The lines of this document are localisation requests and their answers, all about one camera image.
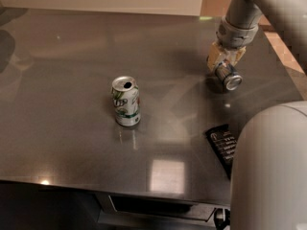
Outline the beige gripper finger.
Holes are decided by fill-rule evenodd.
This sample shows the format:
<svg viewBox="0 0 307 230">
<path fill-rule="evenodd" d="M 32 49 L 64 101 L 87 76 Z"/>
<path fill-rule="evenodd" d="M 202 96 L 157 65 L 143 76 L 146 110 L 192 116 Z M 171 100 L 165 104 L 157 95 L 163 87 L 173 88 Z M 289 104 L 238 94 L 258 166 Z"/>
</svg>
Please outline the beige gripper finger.
<svg viewBox="0 0 307 230">
<path fill-rule="evenodd" d="M 235 66 L 240 61 L 240 59 L 243 57 L 245 52 L 246 52 L 245 47 L 242 47 L 237 50 L 231 50 L 229 52 L 228 61 L 230 62 L 231 65 Z"/>
<path fill-rule="evenodd" d="M 207 67 L 214 72 L 216 66 L 227 58 L 227 51 L 218 42 L 213 42 L 209 48 Z"/>
</svg>

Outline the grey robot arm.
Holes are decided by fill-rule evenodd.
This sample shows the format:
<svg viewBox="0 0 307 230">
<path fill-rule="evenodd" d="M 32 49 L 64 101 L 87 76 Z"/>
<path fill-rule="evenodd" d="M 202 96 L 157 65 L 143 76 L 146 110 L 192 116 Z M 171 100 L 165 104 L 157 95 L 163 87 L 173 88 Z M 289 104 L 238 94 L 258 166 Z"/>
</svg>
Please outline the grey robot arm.
<svg viewBox="0 0 307 230">
<path fill-rule="evenodd" d="M 212 72 L 240 60 L 262 15 L 306 67 L 307 0 L 232 0 L 209 50 Z M 238 138 L 230 193 L 230 230 L 307 230 L 306 102 L 275 105 L 249 120 Z"/>
</svg>

